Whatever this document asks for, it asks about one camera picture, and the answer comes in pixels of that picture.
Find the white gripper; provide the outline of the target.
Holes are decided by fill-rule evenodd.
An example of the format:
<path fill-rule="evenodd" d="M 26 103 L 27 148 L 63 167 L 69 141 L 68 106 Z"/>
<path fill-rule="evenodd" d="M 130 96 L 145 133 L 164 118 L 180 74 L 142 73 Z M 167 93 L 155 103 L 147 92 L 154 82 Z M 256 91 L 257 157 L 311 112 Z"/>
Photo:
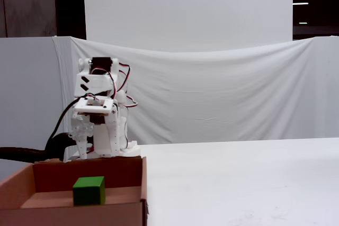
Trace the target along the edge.
<path fill-rule="evenodd" d="M 100 157 L 119 155 L 116 116 L 106 113 L 80 112 L 72 109 L 69 136 L 76 141 L 79 157 L 87 159 L 87 138 L 94 141 L 94 151 Z"/>

